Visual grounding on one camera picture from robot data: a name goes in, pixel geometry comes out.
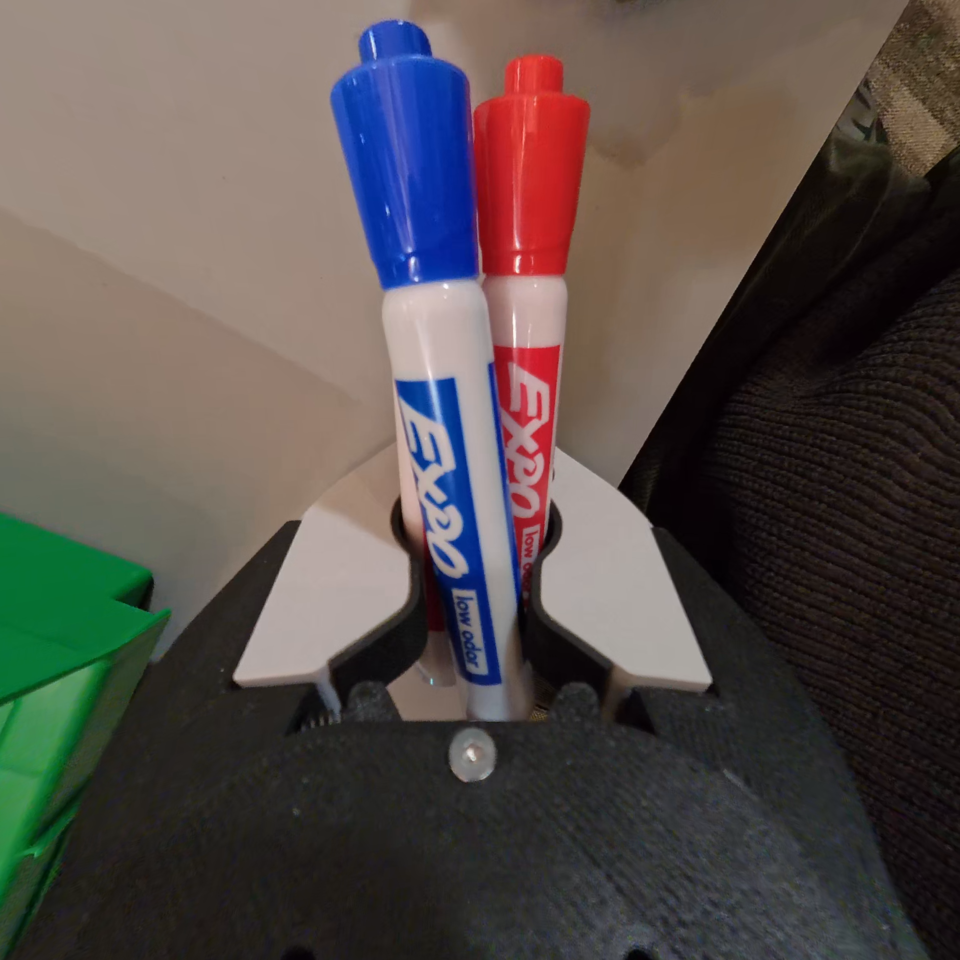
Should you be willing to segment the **blue dry-erase marker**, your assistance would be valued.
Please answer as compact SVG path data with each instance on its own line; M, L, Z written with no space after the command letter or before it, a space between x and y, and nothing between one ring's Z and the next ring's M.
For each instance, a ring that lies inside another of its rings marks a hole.
M434 573L466 716L522 721L533 681L479 282L470 84L409 21L371 25L358 51L330 104L384 292L410 541Z

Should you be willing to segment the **green plastic bin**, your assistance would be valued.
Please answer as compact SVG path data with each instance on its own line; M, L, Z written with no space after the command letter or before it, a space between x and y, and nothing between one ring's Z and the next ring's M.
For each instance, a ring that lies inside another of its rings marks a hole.
M36 913L171 616L137 563L1 516L1 955Z

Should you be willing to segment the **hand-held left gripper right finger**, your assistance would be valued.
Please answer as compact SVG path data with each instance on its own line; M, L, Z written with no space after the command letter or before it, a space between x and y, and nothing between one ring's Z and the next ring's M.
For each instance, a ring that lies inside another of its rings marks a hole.
M711 671L646 516L566 453L552 491L526 614L534 673L554 690L590 686L606 716L634 689L706 692Z

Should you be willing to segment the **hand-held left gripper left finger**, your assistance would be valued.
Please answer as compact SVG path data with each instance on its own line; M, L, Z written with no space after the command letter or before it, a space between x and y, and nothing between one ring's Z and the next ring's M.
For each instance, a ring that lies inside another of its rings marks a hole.
M234 669L243 689L315 685L338 709L332 663L409 599L411 558L394 531L396 450L382 450L302 515Z

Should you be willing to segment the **red dry-erase marker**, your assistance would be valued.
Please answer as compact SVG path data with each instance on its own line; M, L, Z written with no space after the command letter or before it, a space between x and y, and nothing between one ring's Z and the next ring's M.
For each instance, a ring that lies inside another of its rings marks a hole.
M431 686L451 688L456 683L455 664L434 564L425 536L422 537L421 546L423 548L422 572L426 601L427 641L418 661L418 666L427 683Z
M590 125L564 66L525 54L474 110L479 243L521 598L546 542L566 339L565 280Z

